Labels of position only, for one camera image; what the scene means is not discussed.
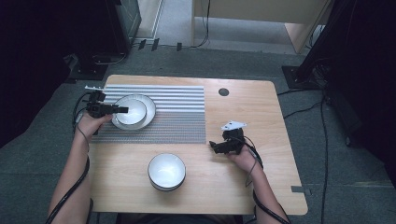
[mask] gray floor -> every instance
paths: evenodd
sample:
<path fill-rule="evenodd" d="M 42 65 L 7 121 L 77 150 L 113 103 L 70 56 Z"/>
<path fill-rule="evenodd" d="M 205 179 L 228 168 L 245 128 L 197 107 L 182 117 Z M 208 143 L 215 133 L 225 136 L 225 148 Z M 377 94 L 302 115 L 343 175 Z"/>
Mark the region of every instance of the gray floor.
<path fill-rule="evenodd" d="M 277 92 L 286 91 L 288 86 L 281 66 L 299 65 L 304 55 L 285 53 L 283 49 L 276 53 L 269 51 L 203 48 L 177 52 L 172 47 L 159 47 L 155 51 L 150 47 L 133 48 L 126 59 L 108 67 L 106 76 L 270 80 L 275 83 Z M 105 81 L 63 84 L 30 128 L 0 149 L 0 223 L 42 223 L 46 220 L 50 197 L 72 140 L 73 107 L 85 85 L 103 86 Z M 278 99 L 283 115 L 288 115 L 319 102 L 321 92 L 295 92 Z M 325 105 L 323 112 L 329 140 L 325 223 L 394 223 L 396 190 L 382 162 L 364 148 L 346 147 L 343 129 L 332 107 Z M 296 114 L 285 122 L 309 209 L 306 215 L 290 216 L 290 219 L 292 223 L 320 223 L 325 174 L 325 138 L 320 108 Z M 98 222 L 114 223 L 115 217 L 115 214 L 103 213 Z M 97 218 L 94 213 L 92 223 Z"/>

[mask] human hand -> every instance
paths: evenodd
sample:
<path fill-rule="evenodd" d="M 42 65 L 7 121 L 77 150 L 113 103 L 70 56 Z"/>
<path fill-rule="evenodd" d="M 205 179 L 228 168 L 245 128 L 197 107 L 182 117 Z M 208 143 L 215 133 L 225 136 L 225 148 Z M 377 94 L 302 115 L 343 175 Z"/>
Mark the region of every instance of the human hand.
<path fill-rule="evenodd" d="M 239 155 L 233 153 L 227 153 L 226 155 L 230 161 L 234 161 L 239 168 L 246 172 L 249 172 L 256 162 L 256 159 L 251 155 L 246 145 L 242 147 Z"/>
<path fill-rule="evenodd" d="M 100 127 L 110 121 L 113 118 L 113 115 L 105 115 L 99 119 L 94 119 L 87 112 L 85 112 L 78 123 L 77 130 L 75 131 L 75 137 L 80 135 L 82 131 L 87 137 L 87 140 L 91 141 L 93 134 L 100 129 Z"/>

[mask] striped mat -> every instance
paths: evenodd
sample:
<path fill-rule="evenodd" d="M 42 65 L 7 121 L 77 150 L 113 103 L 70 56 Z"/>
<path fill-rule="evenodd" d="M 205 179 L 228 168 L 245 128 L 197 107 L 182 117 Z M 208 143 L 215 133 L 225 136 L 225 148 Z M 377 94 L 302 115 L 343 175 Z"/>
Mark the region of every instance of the striped mat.
<path fill-rule="evenodd" d="M 143 94 L 156 105 L 153 121 L 143 129 L 124 131 L 109 122 L 92 138 L 93 143 L 205 144 L 203 86 L 106 85 L 105 104 L 115 104 L 131 94 Z"/>

